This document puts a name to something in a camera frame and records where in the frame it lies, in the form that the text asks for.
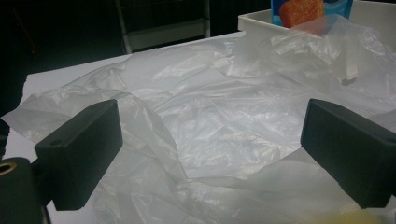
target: clear plastic bag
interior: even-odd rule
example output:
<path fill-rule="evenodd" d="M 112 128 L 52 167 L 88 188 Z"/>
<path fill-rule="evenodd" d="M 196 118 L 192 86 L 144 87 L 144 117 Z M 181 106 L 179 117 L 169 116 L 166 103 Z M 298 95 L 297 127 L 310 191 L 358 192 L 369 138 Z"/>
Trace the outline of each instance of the clear plastic bag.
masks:
<path fill-rule="evenodd" d="M 298 149 L 308 100 L 373 119 L 396 109 L 395 61 L 375 32 L 326 22 L 322 38 L 290 31 L 257 52 L 241 38 L 136 53 L 3 119 L 37 142 L 87 105 L 118 100 L 124 145 L 92 195 L 101 223 L 319 223 L 359 207 Z M 335 71 L 351 39 L 358 70 L 345 85 Z M 373 213 L 389 223 L 392 206 Z"/>

